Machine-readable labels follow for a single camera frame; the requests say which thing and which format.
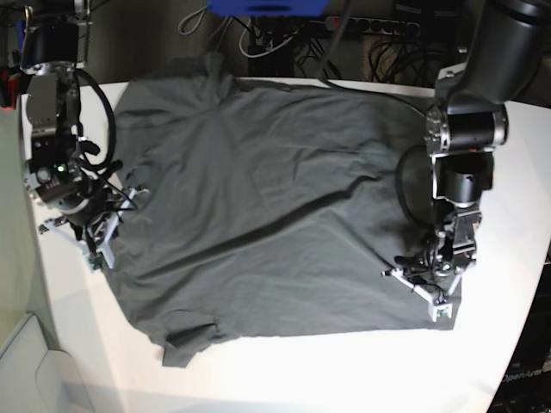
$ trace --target gray t-shirt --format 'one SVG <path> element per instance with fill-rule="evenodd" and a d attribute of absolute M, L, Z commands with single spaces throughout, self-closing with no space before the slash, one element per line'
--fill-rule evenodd
<path fill-rule="evenodd" d="M 176 61 L 116 109 L 120 177 L 151 192 L 123 217 L 108 283 L 164 364 L 240 336 L 453 328 L 381 278 L 421 237 L 393 179 L 424 119 L 385 96 L 253 87 L 221 67 Z M 410 202 L 426 207 L 428 160 L 410 164 Z"/>

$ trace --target blue object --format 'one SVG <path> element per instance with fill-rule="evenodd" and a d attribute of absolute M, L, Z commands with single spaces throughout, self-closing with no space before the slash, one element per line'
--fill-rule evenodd
<path fill-rule="evenodd" d="M 328 0 L 211 0 L 217 15 L 321 15 Z"/>

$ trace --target white cable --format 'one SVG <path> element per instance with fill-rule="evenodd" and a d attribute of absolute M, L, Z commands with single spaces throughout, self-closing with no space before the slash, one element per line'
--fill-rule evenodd
<path fill-rule="evenodd" d="M 179 23 L 178 23 L 178 33 L 182 36 L 189 36 L 197 31 L 201 23 L 203 22 L 203 18 L 205 17 L 205 14 L 207 13 L 207 7 L 201 7 L 200 9 L 194 11 L 193 13 L 190 13 L 186 15 Z M 197 19 L 197 22 L 195 25 L 191 28 L 189 31 L 185 31 L 186 25 L 192 20 Z"/>
<path fill-rule="evenodd" d="M 249 29 L 251 29 L 251 19 L 249 19 L 249 22 L 247 23 L 247 27 Z M 243 48 L 243 40 L 245 38 L 245 35 L 248 33 L 248 30 L 246 28 L 243 29 L 243 33 L 241 34 L 241 38 L 239 39 L 239 50 L 241 51 L 241 54 L 243 54 L 246 58 L 249 58 L 249 59 L 258 59 L 258 58 L 263 58 L 265 56 L 268 56 L 270 55 L 271 53 L 273 52 L 277 52 L 278 50 L 282 49 L 283 47 L 285 47 L 286 45 L 288 45 L 291 41 L 293 41 L 294 39 L 294 36 L 299 33 L 299 30 L 297 29 L 293 34 L 291 34 L 289 36 L 288 39 L 286 39 L 285 41 L 283 41 L 280 45 L 272 48 L 272 49 L 269 49 L 267 50 L 266 52 L 262 52 L 262 53 L 259 53 L 259 54 L 249 54 L 247 53 L 244 48 Z"/>

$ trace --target white table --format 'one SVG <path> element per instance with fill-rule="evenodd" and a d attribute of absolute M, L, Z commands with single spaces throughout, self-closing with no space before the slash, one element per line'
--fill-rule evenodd
<path fill-rule="evenodd" d="M 103 89 L 116 105 L 126 86 Z M 96 411 L 486 412 L 523 329 L 551 238 L 551 112 L 507 107 L 511 135 L 496 153 L 495 188 L 484 194 L 479 263 L 464 278 L 454 331 L 242 338 L 212 346 L 187 369 L 165 368 L 162 349 L 130 326 L 102 274 L 87 273 L 78 251 L 60 237 L 39 237 L 59 340 L 77 361 Z M 104 148 L 107 121 L 90 88 L 83 88 L 82 121 Z M 28 123 L 24 132 L 28 137 Z M 34 215 L 40 222 L 55 214 L 36 207 Z"/>

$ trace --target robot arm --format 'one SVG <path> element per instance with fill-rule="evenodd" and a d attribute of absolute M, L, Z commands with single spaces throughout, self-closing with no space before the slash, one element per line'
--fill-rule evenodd
<path fill-rule="evenodd" d="M 61 213 L 40 226 L 56 231 L 74 243 L 91 269 L 113 267 L 111 237 L 124 211 L 135 209 L 136 188 L 126 193 L 108 179 L 121 167 L 114 161 L 115 116 L 107 97 L 94 79 L 79 66 L 81 37 L 88 43 L 88 0 L 27 0 L 27 35 L 21 69 L 33 76 L 27 115 L 32 125 L 31 158 L 26 163 L 24 185 L 31 199 Z M 108 149 L 102 162 L 88 155 L 100 148 L 87 140 L 80 122 L 79 80 L 98 94 L 108 117 Z M 69 224 L 75 238 L 59 227 Z"/>
<path fill-rule="evenodd" d="M 433 320 L 451 317 L 448 298 L 476 264 L 482 194 L 492 189 L 493 151 L 507 140 L 504 103 L 526 85 L 551 27 L 551 1 L 488 0 L 467 65 L 444 69 L 427 114 L 434 227 L 414 257 L 383 273 L 429 301 Z M 449 289 L 438 287 L 454 278 Z"/>

